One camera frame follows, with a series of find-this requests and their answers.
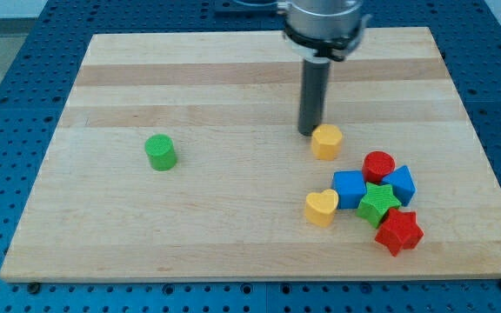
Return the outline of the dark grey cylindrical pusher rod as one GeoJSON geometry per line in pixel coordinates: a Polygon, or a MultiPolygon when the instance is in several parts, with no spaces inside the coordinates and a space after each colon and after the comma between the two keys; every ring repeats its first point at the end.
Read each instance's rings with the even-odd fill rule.
{"type": "Polygon", "coordinates": [[[322,123],[329,73],[329,63],[303,60],[297,129],[304,136],[322,123]]]}

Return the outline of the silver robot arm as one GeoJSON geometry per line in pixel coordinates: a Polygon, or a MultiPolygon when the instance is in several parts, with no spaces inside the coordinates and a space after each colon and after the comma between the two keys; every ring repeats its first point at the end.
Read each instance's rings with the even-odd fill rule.
{"type": "Polygon", "coordinates": [[[362,0],[284,0],[283,38],[303,58],[297,129],[304,136],[322,123],[331,64],[357,49],[371,15],[362,0]]]}

